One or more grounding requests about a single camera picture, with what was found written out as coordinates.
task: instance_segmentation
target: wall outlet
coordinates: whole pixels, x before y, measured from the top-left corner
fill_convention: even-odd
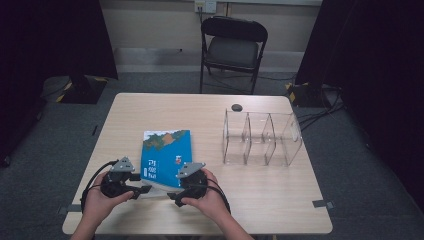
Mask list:
[[[214,1],[206,1],[206,13],[216,13],[216,2]]]
[[[202,12],[206,12],[205,1],[194,1],[194,12],[200,12],[199,8],[202,9]]]

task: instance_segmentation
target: folding chair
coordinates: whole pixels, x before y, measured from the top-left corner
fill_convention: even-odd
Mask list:
[[[213,16],[205,19],[202,31],[202,63],[200,93],[203,88],[203,67],[251,73],[253,94],[263,51],[268,40],[264,26],[255,21]],[[206,36],[212,36],[207,45]]]

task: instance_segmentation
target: acrylic organizer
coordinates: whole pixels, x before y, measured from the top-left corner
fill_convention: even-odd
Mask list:
[[[302,146],[296,116],[225,112],[224,163],[289,166]]]

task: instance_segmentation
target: book cover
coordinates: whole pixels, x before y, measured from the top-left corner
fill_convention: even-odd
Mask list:
[[[190,130],[146,131],[141,152],[141,179],[168,192],[181,191],[176,178],[192,162]]]

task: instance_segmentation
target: hand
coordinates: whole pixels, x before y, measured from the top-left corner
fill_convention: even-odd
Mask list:
[[[207,179],[218,183],[218,180],[210,171],[204,168],[202,170],[206,174]],[[210,180],[208,180],[208,186],[219,189],[219,186]],[[224,200],[216,191],[208,188],[203,198],[183,198],[181,202],[199,209],[203,214],[212,219],[224,233],[225,239],[253,239],[233,216],[231,216],[224,204]]]
[[[100,186],[98,186],[102,183],[103,177],[106,174],[107,172],[99,174],[93,183],[93,186],[96,187],[88,191],[87,199],[85,200],[84,214],[71,239],[92,239],[97,227],[107,216],[109,216],[112,209],[118,204],[129,200],[134,195],[132,191],[129,191],[114,198],[106,197],[100,191]]]
[[[206,174],[207,179],[211,179],[218,183],[218,180],[212,172],[204,168],[202,171]],[[219,189],[219,186],[217,186],[214,182],[208,180],[208,186]],[[181,199],[181,202],[199,209],[203,214],[215,222],[224,215],[230,215],[221,195],[212,189],[207,189],[203,198],[183,198]]]
[[[109,198],[100,191],[100,185],[103,177],[107,174],[104,172],[99,174],[94,180],[93,187],[88,191],[87,199],[84,207],[84,217],[89,217],[93,223],[100,223],[112,212],[112,209],[127,200],[129,200],[134,193],[132,191],[126,192],[120,196]]]

